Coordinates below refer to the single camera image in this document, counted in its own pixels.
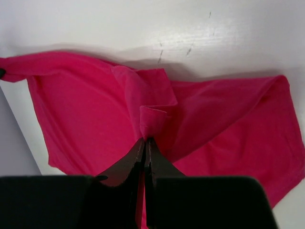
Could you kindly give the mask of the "pink t-shirt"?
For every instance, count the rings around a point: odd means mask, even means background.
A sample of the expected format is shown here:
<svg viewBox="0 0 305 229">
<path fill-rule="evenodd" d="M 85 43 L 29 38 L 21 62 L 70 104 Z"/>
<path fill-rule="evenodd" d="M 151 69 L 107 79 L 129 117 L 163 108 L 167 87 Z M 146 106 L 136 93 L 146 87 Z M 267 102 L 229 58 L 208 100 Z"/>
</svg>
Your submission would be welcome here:
<svg viewBox="0 0 305 229">
<path fill-rule="evenodd" d="M 70 52 L 2 58 L 3 81 L 26 80 L 48 152 L 62 176 L 97 176 L 139 140 L 190 177 L 251 177 L 271 209 L 305 177 L 305 147 L 283 75 L 172 81 Z M 141 173 L 146 224 L 145 158 Z"/>
</svg>

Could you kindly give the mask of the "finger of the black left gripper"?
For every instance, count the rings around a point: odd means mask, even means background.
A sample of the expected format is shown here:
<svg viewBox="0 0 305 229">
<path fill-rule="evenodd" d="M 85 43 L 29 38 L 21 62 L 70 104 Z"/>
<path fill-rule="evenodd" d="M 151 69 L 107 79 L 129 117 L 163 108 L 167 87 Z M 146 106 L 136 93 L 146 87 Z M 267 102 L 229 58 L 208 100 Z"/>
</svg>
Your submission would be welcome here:
<svg viewBox="0 0 305 229">
<path fill-rule="evenodd" d="M 0 80 L 4 77 L 6 71 L 2 68 L 0 68 Z"/>
</svg>

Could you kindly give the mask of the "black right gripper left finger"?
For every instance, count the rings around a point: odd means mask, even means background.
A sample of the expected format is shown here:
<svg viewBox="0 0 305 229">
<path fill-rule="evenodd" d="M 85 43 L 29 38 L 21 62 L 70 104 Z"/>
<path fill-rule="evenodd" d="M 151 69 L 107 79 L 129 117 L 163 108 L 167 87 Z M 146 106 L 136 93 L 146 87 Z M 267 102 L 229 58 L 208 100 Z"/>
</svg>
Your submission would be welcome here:
<svg viewBox="0 0 305 229">
<path fill-rule="evenodd" d="M 145 142 L 97 176 L 0 179 L 3 229 L 138 229 Z"/>
</svg>

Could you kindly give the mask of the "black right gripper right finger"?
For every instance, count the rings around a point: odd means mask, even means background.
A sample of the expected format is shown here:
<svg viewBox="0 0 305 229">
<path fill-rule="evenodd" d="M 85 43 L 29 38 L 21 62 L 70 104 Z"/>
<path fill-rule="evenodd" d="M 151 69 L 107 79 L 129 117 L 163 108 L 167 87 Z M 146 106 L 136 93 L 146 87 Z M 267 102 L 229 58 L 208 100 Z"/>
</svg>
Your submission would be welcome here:
<svg viewBox="0 0 305 229">
<path fill-rule="evenodd" d="M 251 177 L 190 177 L 145 144 L 146 224 L 150 229 L 275 229 L 265 192 Z"/>
</svg>

